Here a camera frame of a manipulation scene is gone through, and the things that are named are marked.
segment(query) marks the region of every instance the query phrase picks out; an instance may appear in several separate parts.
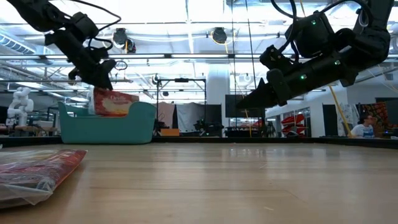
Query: cable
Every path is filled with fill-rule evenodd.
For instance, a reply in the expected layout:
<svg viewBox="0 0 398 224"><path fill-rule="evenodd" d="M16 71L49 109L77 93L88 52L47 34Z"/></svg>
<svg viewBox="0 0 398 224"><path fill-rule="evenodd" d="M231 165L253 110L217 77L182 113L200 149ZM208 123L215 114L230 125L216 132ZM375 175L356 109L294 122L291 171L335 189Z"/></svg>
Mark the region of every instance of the cable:
<svg viewBox="0 0 398 224"><path fill-rule="evenodd" d="M248 0L245 0L246 3L246 12L249 15L249 8L248 8ZM248 26L249 26L249 38L250 38L250 50L251 50L251 62L253 65L253 79L254 79L254 87L257 88L257 82L256 82L256 70L254 68L254 56L253 56L253 44L251 41L251 29L250 29L250 20L248 16Z"/></svg>
<svg viewBox="0 0 398 224"><path fill-rule="evenodd" d="M110 24L108 24L108 25L106 25L106 26L100 28L100 29L98 30L98 32L101 32L102 30L105 30L106 28L111 27L111 26L117 24L118 22L120 22L120 21L122 20L122 17L116 15L115 13L113 13L113 12L111 12L111 11L109 11L109 10L107 10L107 9L105 9L105 8L103 8L103 7L101 7L101 6L97 6L97 5L94 5L94 4L92 4L92 3L84 2L84 1L81 1L81 0L69 0L69 1L74 1L74 2L77 2L77 3L80 3L80 4L85 4L85 5L87 5L87 6L91 6L91 7L97 8L97 9L101 9L102 11L105 11L105 12L109 13L110 15L112 15L112 16L118 18L115 22L112 22L112 23L110 23ZM100 40L100 41L105 41L104 39L99 39L99 38L96 38L96 37L95 37L94 39L95 39L95 40ZM88 41L88 48L89 48L89 49L91 49L91 42L92 42L92 41L93 41L93 39L90 39L90 40ZM112 47L113 47L113 43L112 43L111 41L109 41L109 42L110 42L111 45L107 48L107 50L108 50L108 49L112 49Z"/></svg>
<svg viewBox="0 0 398 224"><path fill-rule="evenodd" d="M296 45L294 44L294 41L291 41L290 46L292 47L294 51L294 62L297 63L299 62L299 51L296 48Z"/></svg>
<svg viewBox="0 0 398 224"><path fill-rule="evenodd" d="M387 75L383 72L383 68L380 66L380 64L378 65L378 67L381 69L381 73L384 75L384 78L387 80ZM398 89L394 87L393 84L390 84L391 88L393 88L396 92L398 92Z"/></svg>
<svg viewBox="0 0 398 224"><path fill-rule="evenodd" d="M304 3L303 3L303 0L300 0L300 5L301 5L301 10L303 11L304 17L306 17L306 15L305 15L305 10L304 10Z"/></svg>
<svg viewBox="0 0 398 224"><path fill-rule="evenodd" d="M373 14L372 14L371 8L363 0L339 0L339 1L336 1L336 2L331 3L330 5L326 6L324 9L322 9L320 11L320 13L325 13L326 11L330 10L331 8L337 6L341 3L347 2L347 1L356 2L362 7L362 9L365 11L365 13L368 17L368 26L371 26L373 23Z"/></svg>
<svg viewBox="0 0 398 224"><path fill-rule="evenodd" d="M232 6L231 6L231 10L232 10L232 15L233 15L233 12L234 12L234 2L232 2ZM232 17L232 32L234 33L234 18ZM227 47L227 44L221 44L221 45L225 45L225 51L226 51L226 53L228 54L228 47ZM232 38L232 48L233 48L233 53L235 53L235 38L233 37ZM242 99L244 98L244 94L243 94L243 92L242 92L242 90L240 89L240 87L238 86L238 83L237 83L237 81L236 81L236 60L235 60L235 57L234 57L234 80L235 80L235 105L237 105L238 104L238 100L236 99L236 87L239 89L239 91L241 92L241 94L242 94ZM246 118L249 120L249 114L248 114L248 111L245 109L244 110L244 112L245 112L245 114L246 114ZM236 111L235 111L235 128L238 128L238 116L236 115ZM252 137L252 131L251 131L251 124L249 123L249 134L250 134L250 138Z"/></svg>
<svg viewBox="0 0 398 224"><path fill-rule="evenodd" d="M301 19L301 17L294 16L293 5L292 5L292 12L293 12L293 15L291 15L291 14L285 12L283 9L281 9L281 8L276 4L275 0L271 0L271 4L272 4L272 6L273 6L279 13L281 13L281 14L283 14L283 15L285 15L285 16L291 18L291 19Z"/></svg>
<svg viewBox="0 0 398 224"><path fill-rule="evenodd" d="M377 79L377 76L375 76L374 74L373 74L373 72L372 71L370 71L370 69L367 69L367 71L374 77L374 78L376 78ZM380 80L378 80L381 84L383 84L385 87L387 87L388 89L390 89L391 91L393 91L394 93L398 93L398 91L395 91L394 89L392 89L391 87L389 87L389 86L387 86L384 82L382 82L382 81L380 81Z"/></svg>
<svg viewBox="0 0 398 224"><path fill-rule="evenodd" d="M120 65L120 63L124 65L123 68L118 68L118 66ZM128 65L125 61L123 61L123 60L118 60L118 61L116 62L116 66L114 67L114 69L116 69L117 71L123 71L123 70L126 70L126 69L128 68L128 66L129 66L129 65Z"/></svg>
<svg viewBox="0 0 398 224"><path fill-rule="evenodd" d="M291 18L293 19L293 23L292 23L292 27L291 27L290 34L289 34L288 38L286 39L286 43L285 43L284 45L282 45L282 46L280 47L280 49L279 49L279 52L280 52L280 53L282 53L282 52L286 49L286 47L290 44L290 42L292 41L292 38L293 38L292 33L293 33L293 30L294 30L294 25L295 25L295 23L296 23L296 21L297 21L297 19L298 19L298 17L297 17L297 8L296 8L296 3L295 3L295 1L294 1L294 0L289 0L289 2L290 2L290 5L292 6L293 15L291 16ZM271 3L272 3L273 7L274 7L276 10L278 10L280 13L282 13L283 15L285 15L284 13L286 13L286 12L284 12L284 11L275 3L275 0L271 0Z"/></svg>

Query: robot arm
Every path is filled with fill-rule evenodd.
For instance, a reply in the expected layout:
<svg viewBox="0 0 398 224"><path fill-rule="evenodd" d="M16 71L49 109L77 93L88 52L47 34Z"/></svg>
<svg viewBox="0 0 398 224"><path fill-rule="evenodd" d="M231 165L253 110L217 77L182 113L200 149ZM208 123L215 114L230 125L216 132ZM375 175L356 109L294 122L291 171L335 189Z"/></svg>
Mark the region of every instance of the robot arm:
<svg viewBox="0 0 398 224"><path fill-rule="evenodd" d="M12 103L8 107L7 116L8 121L7 125L12 126L15 122L15 116L19 116L19 125L25 126L27 120L27 112L33 111L33 100L28 98L30 93L30 88L27 87L19 87L17 91L14 93Z"/></svg>
<svg viewBox="0 0 398 224"><path fill-rule="evenodd" d="M350 86L359 72L383 62L389 52L390 34L386 27L394 0L356 2L362 8L353 30L334 33L325 9L294 21L285 33L287 41L294 41L300 55L311 60L291 62L282 55L283 50L268 47L260 57L260 62L270 69L268 83L261 79L258 88L238 103L238 108L284 106L287 100L336 80L344 87Z"/></svg>
<svg viewBox="0 0 398 224"><path fill-rule="evenodd" d="M21 17L40 32L53 31L45 36L45 44L55 44L75 66L69 77L77 75L85 83L112 90L109 72L114 68L114 60L105 60L108 50L102 48L84 47L83 42L94 39L98 28L86 14L81 12L69 17L49 0L7 0Z"/></svg>

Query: food package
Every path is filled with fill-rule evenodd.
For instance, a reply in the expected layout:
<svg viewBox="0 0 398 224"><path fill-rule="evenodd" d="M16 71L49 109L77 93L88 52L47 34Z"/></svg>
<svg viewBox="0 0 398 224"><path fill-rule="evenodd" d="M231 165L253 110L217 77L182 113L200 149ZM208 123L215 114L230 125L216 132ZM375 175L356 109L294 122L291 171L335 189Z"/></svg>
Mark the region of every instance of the food package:
<svg viewBox="0 0 398 224"><path fill-rule="evenodd" d="M47 200L85 155L82 150L0 152L0 208Z"/></svg>
<svg viewBox="0 0 398 224"><path fill-rule="evenodd" d="M94 89L94 107L97 115L125 116L129 113L130 106L137 101L138 96L101 88Z"/></svg>

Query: wooden table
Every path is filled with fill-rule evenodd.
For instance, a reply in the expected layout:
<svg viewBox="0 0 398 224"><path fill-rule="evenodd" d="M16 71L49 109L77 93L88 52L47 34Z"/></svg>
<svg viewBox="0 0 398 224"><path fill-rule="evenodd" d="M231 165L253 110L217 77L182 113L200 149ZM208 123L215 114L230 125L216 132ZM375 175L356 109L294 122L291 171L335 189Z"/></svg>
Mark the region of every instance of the wooden table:
<svg viewBox="0 0 398 224"><path fill-rule="evenodd" d="M45 202L0 223L397 223L398 151L318 144L87 149Z"/></svg>

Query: man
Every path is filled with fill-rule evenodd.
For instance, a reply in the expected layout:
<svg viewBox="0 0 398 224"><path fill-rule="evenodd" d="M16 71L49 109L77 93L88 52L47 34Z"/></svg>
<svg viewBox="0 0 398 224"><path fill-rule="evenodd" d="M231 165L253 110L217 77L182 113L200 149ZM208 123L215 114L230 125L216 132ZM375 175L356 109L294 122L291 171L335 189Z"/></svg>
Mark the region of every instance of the man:
<svg viewBox="0 0 398 224"><path fill-rule="evenodd" d="M358 125L353 128L351 134L354 138L374 138L373 117L364 114L360 117Z"/></svg>

